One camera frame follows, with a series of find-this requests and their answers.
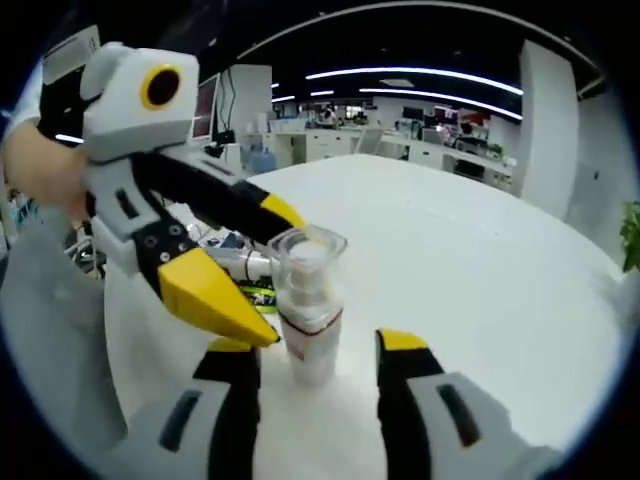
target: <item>cabinet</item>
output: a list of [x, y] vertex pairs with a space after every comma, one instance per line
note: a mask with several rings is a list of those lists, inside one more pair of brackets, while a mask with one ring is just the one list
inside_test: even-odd
[[292, 142], [294, 135], [265, 133], [262, 135], [262, 146], [268, 148], [276, 157], [276, 168], [293, 165]]
[[442, 170], [442, 152], [426, 142], [411, 142], [409, 163]]
[[351, 136], [331, 130], [307, 133], [307, 162], [351, 153]]

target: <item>black cable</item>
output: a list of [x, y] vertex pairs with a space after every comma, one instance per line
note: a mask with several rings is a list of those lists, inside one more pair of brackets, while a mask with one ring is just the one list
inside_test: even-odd
[[222, 122], [222, 128], [225, 131], [227, 131], [228, 128], [227, 128], [226, 124], [224, 123], [224, 101], [225, 101], [227, 95], [225, 93], [223, 76], [224, 76], [224, 72], [222, 72], [220, 74], [220, 81], [218, 82], [218, 83], [220, 83], [220, 90], [221, 90], [221, 93], [222, 93], [222, 99], [220, 100], [220, 121]]
[[231, 91], [233, 97], [231, 98], [231, 106], [229, 107], [229, 116], [227, 117], [227, 130], [231, 129], [231, 112], [233, 111], [233, 104], [236, 103], [236, 87], [233, 85], [233, 76], [231, 75], [231, 68], [227, 70], [229, 72], [229, 84], [231, 85]]

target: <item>clear plastic cap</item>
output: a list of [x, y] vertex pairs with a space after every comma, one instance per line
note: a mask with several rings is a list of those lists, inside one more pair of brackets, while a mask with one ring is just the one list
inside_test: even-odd
[[276, 294], [297, 306], [341, 300], [336, 262], [347, 247], [344, 237], [307, 225], [281, 233], [267, 247]]

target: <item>office desk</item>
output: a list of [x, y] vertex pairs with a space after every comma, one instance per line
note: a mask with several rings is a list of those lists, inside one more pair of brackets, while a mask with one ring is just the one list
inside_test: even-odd
[[[291, 139], [302, 139], [305, 142], [304, 152], [307, 162], [321, 160], [327, 157], [351, 154], [362, 134], [362, 130], [305, 130], [303, 132], [275, 132], [261, 134], [263, 144], [272, 150], [278, 159], [278, 168], [294, 165], [296, 162], [292, 153]], [[479, 157], [471, 153], [435, 143], [411, 140], [397, 135], [384, 134], [382, 144], [409, 148], [409, 163], [435, 168], [437, 170], [453, 171], [453, 160], [465, 160], [485, 169], [502, 175], [511, 176], [513, 168], [504, 163]]]
[[[579, 233], [498, 190], [373, 156], [331, 158], [251, 181], [349, 242], [335, 378], [320, 389], [300, 388], [282, 343], [262, 353], [255, 478], [386, 478], [376, 417], [374, 330], [381, 326], [424, 337], [446, 370], [500, 401], [529, 442], [566, 449], [596, 413], [619, 361], [607, 291], [622, 275]], [[126, 279], [108, 281], [107, 305], [139, 302], [138, 293]], [[107, 318], [122, 327], [119, 338], [107, 324], [109, 357], [130, 375], [144, 372], [139, 381], [184, 380], [193, 370], [178, 366], [188, 358], [197, 365], [209, 339], [185, 340], [177, 320], [152, 306], [148, 319], [132, 312]], [[134, 329], [145, 342], [130, 340]], [[140, 391], [115, 371], [114, 385], [119, 397]], [[138, 403], [161, 387], [146, 398], [143, 391]]]

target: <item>person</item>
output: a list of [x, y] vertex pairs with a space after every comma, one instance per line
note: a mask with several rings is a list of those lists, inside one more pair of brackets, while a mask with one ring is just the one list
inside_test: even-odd
[[81, 147], [69, 148], [49, 140], [38, 130], [42, 64], [27, 83], [2, 142], [4, 172], [9, 184], [40, 205], [65, 209], [74, 219], [87, 217]]
[[336, 128], [336, 113], [333, 104], [327, 105], [322, 111], [319, 124], [324, 128]]

